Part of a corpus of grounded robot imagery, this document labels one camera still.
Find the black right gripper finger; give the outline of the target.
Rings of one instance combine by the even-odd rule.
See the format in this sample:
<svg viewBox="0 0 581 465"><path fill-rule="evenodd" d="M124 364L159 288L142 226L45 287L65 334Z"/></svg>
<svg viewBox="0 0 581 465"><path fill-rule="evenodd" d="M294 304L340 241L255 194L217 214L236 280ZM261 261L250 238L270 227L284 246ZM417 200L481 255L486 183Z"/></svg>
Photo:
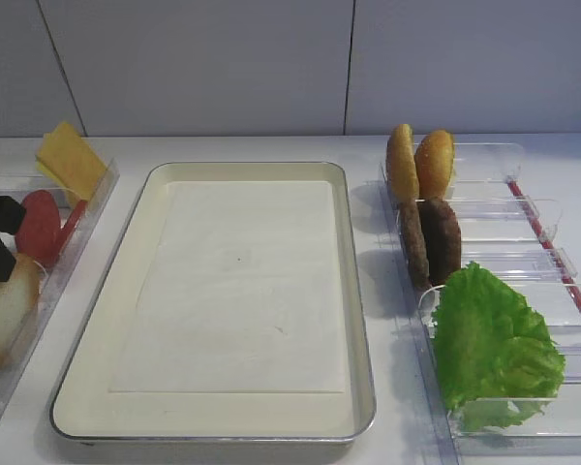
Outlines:
<svg viewBox="0 0 581 465"><path fill-rule="evenodd" d="M9 196L0 196L0 232L15 235L25 218L26 209Z"/></svg>

